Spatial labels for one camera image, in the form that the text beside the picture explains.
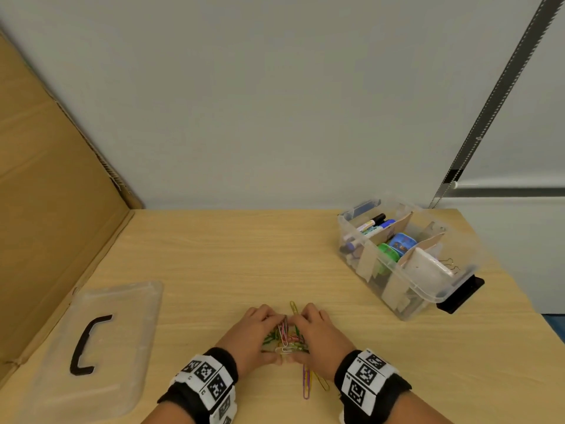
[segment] plastic container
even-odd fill
[[[158,281],[80,292],[17,424],[84,424],[131,411],[143,392],[162,292]]]
[[[395,223],[371,238],[357,227],[379,213]],[[484,251],[476,236],[466,235],[443,221],[434,219],[433,212],[418,207],[391,194],[362,202],[338,215],[340,226],[339,253],[369,288],[385,302],[401,320],[408,320],[429,304],[439,304],[457,290],[484,261]],[[398,262],[379,244],[387,243],[397,233],[404,233],[417,244]],[[344,253],[343,238],[353,238],[359,246]],[[428,271],[410,261],[414,249],[420,248],[437,259],[447,271],[430,276]]]

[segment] wooden tabletop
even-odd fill
[[[456,210],[434,210],[471,231]],[[336,211],[138,210],[85,289],[160,280],[163,302],[136,408],[107,423],[142,421],[175,375],[250,306],[290,314],[314,302],[358,348],[399,369],[413,390],[457,424],[562,423],[565,345],[498,263],[454,315],[429,306],[402,322],[337,255]],[[0,391],[0,422],[21,406],[53,334]],[[267,366],[238,383],[237,422],[337,422],[332,385],[302,399],[299,365]]]

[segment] pile of paper clips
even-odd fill
[[[290,308],[294,314],[298,314],[296,304],[291,301]],[[263,345],[277,342],[275,352],[279,354],[290,354],[294,351],[308,352],[308,345],[304,337],[300,334],[298,327],[289,329],[288,320],[285,318],[271,333],[267,335],[263,341]],[[314,374],[324,391],[329,391],[329,384],[324,378],[320,378],[314,371],[310,370],[308,366],[302,366],[302,396],[305,399],[310,398],[311,374]]]

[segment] white panel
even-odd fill
[[[565,12],[557,14],[459,186],[565,188]]]
[[[145,203],[426,204],[541,0],[0,0]]]
[[[537,312],[565,314],[565,198],[444,198],[438,208],[461,211]]]

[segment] person's right hand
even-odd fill
[[[310,354],[295,352],[290,361],[301,363],[315,371],[322,378],[333,381],[341,362],[355,345],[336,328],[326,311],[318,311],[314,304],[308,304],[302,314],[295,314],[288,319],[304,336]]]

